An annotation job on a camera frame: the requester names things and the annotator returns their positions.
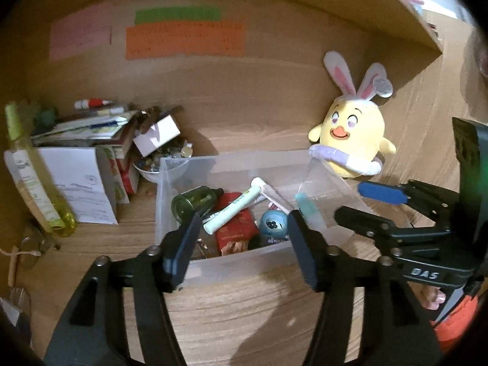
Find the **bunny ear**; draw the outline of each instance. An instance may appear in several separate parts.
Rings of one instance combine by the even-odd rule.
[[[339,53],[327,52],[324,56],[324,65],[336,85],[341,88],[343,95],[356,95],[347,63]]]
[[[373,79],[378,75],[382,78],[386,78],[386,69],[381,63],[373,63],[369,66],[361,86],[358,89],[357,96],[360,99],[371,100],[373,96],[376,95],[375,87],[373,87]]]

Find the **yellow chick plush toy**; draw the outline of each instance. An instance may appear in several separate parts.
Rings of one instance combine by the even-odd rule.
[[[324,122],[308,133],[311,142],[320,139],[309,153],[344,178],[377,174],[382,168],[378,152],[396,152],[393,143],[383,137],[385,122],[371,101],[375,95],[390,97],[393,93],[386,70],[380,63],[373,63],[356,92],[347,63],[339,53],[327,52],[324,64],[343,94],[335,99]]]

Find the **metal bolt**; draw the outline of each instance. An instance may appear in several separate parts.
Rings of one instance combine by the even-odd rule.
[[[329,256],[338,256],[341,254],[341,249],[339,249],[337,246],[331,245],[327,247],[327,254]]]
[[[403,251],[400,248],[391,248],[390,253],[396,257],[400,257],[403,254]]]
[[[103,265],[108,263],[108,256],[98,256],[95,259],[95,264],[97,267],[102,267]]]
[[[380,262],[381,265],[384,265],[386,267],[390,267],[391,265],[394,264],[392,258],[389,256],[380,256],[380,258],[378,258],[378,261]]]
[[[146,253],[150,256],[155,256],[158,255],[159,252],[161,251],[161,248],[157,245],[152,245],[147,248]]]

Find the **red pouch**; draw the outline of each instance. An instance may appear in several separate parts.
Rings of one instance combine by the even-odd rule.
[[[224,193],[215,205],[214,211],[219,211],[228,206],[232,201],[241,196],[242,193]],[[241,210],[229,222],[215,232],[219,250],[229,242],[246,241],[258,234],[258,227],[254,224],[253,217],[248,208]]]

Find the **green sticky note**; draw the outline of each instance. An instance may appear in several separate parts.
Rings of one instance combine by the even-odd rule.
[[[217,7],[164,7],[136,11],[135,24],[163,22],[166,20],[211,20],[221,19]]]

